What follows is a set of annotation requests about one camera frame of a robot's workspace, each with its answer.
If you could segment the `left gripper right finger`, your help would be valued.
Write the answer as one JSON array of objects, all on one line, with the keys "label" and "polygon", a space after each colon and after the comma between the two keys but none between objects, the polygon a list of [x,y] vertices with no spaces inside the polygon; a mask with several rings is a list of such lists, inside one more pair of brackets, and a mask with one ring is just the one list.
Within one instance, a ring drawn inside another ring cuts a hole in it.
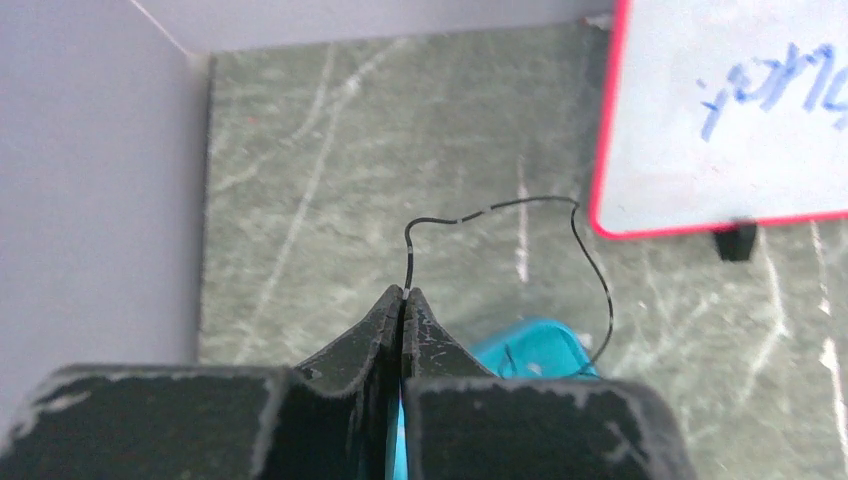
[{"label": "left gripper right finger", "polygon": [[405,302],[403,410],[412,479],[692,479],[668,404],[649,386],[588,378],[503,379]]}]

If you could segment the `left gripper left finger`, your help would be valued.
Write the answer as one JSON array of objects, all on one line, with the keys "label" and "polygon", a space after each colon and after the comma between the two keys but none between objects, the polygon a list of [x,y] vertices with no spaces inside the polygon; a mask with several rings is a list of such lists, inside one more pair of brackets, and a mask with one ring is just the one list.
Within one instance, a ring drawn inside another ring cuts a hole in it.
[{"label": "left gripper left finger", "polygon": [[385,479],[402,292],[297,366],[77,364],[1,441],[5,479]]}]

